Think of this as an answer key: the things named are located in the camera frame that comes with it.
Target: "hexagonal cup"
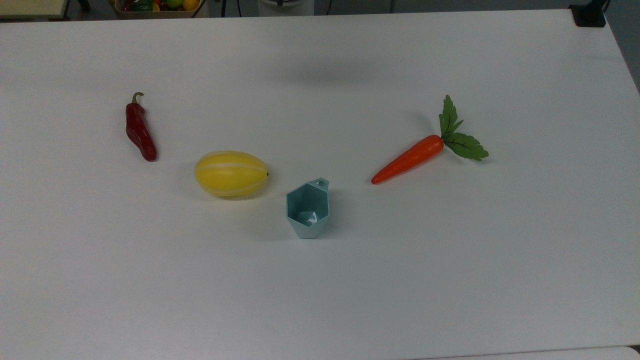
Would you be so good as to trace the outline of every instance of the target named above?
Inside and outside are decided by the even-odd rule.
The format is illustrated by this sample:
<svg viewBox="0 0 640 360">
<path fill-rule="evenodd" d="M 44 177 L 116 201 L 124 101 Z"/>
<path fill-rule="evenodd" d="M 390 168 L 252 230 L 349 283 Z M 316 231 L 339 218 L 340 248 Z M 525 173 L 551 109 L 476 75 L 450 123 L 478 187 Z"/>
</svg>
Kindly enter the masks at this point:
<svg viewBox="0 0 640 360">
<path fill-rule="evenodd" d="M 299 238 L 317 238 L 330 217 L 329 182 L 322 177 L 287 194 L 287 220 Z"/>
</svg>

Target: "yellow melon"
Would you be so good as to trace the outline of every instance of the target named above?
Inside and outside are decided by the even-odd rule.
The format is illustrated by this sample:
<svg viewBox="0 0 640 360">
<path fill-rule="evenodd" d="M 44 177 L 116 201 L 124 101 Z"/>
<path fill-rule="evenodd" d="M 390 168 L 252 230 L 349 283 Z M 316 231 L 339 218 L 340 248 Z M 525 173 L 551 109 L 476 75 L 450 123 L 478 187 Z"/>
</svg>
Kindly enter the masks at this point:
<svg viewBox="0 0 640 360">
<path fill-rule="evenodd" d="M 269 169 L 251 154 L 240 151 L 214 151 L 202 156 L 195 176 L 204 190 L 217 196 L 252 193 L 267 182 Z"/>
</svg>

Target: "carrot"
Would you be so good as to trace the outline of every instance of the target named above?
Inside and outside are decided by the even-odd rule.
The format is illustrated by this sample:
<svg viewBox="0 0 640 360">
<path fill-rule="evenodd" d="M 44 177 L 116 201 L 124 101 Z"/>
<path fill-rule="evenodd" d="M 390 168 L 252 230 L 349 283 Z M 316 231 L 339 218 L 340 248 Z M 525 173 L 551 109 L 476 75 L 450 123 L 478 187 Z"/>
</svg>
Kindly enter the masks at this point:
<svg viewBox="0 0 640 360">
<path fill-rule="evenodd" d="M 409 171 L 437 154 L 440 154 L 443 148 L 444 143 L 438 135 L 429 135 L 380 170 L 373 179 L 371 179 L 371 183 L 379 184 L 396 175 Z"/>
<path fill-rule="evenodd" d="M 466 159 L 482 161 L 483 158 L 489 156 L 489 153 L 473 136 L 455 132 L 458 126 L 462 124 L 462 120 L 456 122 L 458 113 L 456 107 L 453 106 L 453 101 L 451 101 L 448 95 L 444 99 L 444 107 L 439 117 L 442 136 L 429 135 L 420 140 L 380 170 L 373 179 L 371 179 L 371 183 L 379 184 L 413 169 L 428 159 L 440 154 L 440 151 L 442 151 L 445 145 L 451 148 L 456 155 Z"/>
</svg>

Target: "carrot leaf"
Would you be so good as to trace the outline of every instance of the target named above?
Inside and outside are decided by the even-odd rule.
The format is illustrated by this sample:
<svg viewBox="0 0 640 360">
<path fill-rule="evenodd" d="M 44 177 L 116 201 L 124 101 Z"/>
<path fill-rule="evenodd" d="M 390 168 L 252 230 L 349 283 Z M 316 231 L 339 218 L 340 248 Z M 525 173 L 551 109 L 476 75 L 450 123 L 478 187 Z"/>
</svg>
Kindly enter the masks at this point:
<svg viewBox="0 0 640 360">
<path fill-rule="evenodd" d="M 456 155 L 465 159 L 482 161 L 482 158 L 489 156 L 489 152 L 480 145 L 480 142 L 470 135 L 447 133 L 442 137 L 442 141 L 446 146 L 451 148 Z"/>
<path fill-rule="evenodd" d="M 451 98 L 448 95 L 444 98 L 442 114 L 438 117 L 440 117 L 440 132 L 442 133 L 442 138 L 453 133 L 463 122 L 463 120 L 456 122 L 458 119 L 458 112 L 456 111 L 456 107 L 453 106 L 453 101 L 451 101 Z"/>
</svg>

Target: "toy vegetable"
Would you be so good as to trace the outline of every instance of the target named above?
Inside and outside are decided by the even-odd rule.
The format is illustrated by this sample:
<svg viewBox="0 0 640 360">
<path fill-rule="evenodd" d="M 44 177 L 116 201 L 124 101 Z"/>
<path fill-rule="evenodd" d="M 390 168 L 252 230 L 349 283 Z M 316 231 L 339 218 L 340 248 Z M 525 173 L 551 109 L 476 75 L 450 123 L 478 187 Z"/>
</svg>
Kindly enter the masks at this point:
<svg viewBox="0 0 640 360">
<path fill-rule="evenodd" d="M 158 158 L 156 145 L 151 139 L 151 135 L 145 124 L 145 109 L 138 104 L 136 96 L 144 95 L 141 92 L 133 94 L 133 100 L 127 105 L 127 135 L 136 144 L 142 153 L 142 157 L 147 161 L 155 161 Z"/>
<path fill-rule="evenodd" d="M 151 4 L 153 0 L 133 0 L 131 3 L 132 12 L 150 12 L 153 11 Z"/>
<path fill-rule="evenodd" d="M 262 160 L 241 151 L 214 151 L 202 156 L 194 169 L 207 192 L 227 197 L 247 195 L 267 182 L 269 169 Z"/>
<path fill-rule="evenodd" d="M 439 117 L 441 136 L 429 135 L 416 143 L 380 170 L 371 179 L 371 183 L 379 184 L 413 169 L 440 154 L 445 145 L 451 148 L 456 155 L 466 159 L 482 161 L 483 158 L 489 156 L 489 153 L 483 149 L 482 145 L 473 136 L 454 132 L 462 124 L 463 120 L 456 122 L 458 113 L 448 95 L 444 99 L 444 108 Z"/>
</svg>

